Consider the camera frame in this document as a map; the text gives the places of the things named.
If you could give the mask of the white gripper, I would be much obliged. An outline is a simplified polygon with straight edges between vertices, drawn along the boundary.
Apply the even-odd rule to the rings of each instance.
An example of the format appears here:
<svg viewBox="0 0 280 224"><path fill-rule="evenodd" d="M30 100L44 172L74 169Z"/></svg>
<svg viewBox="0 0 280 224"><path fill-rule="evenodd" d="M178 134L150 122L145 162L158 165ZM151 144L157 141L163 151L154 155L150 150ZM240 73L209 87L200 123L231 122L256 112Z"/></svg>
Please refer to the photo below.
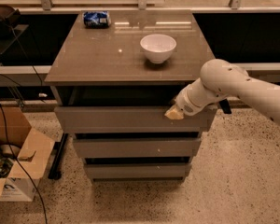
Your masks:
<svg viewBox="0 0 280 224"><path fill-rule="evenodd" d="M207 94L204 87L187 86L176 96L175 105L165 112L165 117L181 120L184 118L184 114L194 116L207 105Z"/></svg>

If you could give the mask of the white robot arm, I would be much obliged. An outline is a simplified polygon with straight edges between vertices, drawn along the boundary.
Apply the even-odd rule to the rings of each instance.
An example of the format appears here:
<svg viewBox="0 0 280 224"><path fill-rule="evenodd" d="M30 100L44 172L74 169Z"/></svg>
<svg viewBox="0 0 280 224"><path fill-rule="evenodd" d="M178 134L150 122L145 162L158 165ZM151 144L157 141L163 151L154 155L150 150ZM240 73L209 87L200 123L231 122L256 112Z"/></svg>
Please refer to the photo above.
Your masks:
<svg viewBox="0 0 280 224"><path fill-rule="evenodd" d="M202 66L199 78L180 91L165 116L194 116L229 96L239 98L280 126L280 86L252 78L243 68L220 59Z"/></svg>

